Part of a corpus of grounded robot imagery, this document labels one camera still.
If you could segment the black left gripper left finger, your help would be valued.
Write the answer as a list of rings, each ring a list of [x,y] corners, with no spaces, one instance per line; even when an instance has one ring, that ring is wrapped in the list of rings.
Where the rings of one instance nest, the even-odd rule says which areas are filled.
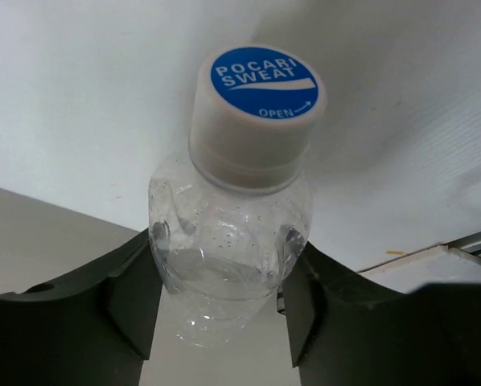
[[[143,231],[26,292],[0,294],[0,385],[137,385],[161,295]]]

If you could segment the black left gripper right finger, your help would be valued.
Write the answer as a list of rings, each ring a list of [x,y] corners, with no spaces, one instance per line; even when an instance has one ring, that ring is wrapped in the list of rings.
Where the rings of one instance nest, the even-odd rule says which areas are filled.
[[[402,294],[307,244],[283,297],[304,385],[481,385],[481,284]]]

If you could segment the clear plastic bottle white cap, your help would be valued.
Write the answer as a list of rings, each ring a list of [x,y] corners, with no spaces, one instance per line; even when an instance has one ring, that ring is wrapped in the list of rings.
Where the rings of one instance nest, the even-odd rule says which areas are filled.
[[[261,44],[208,57],[188,135],[150,178],[149,239],[177,336],[214,347],[282,287],[305,248],[305,172],[327,93],[296,55]]]

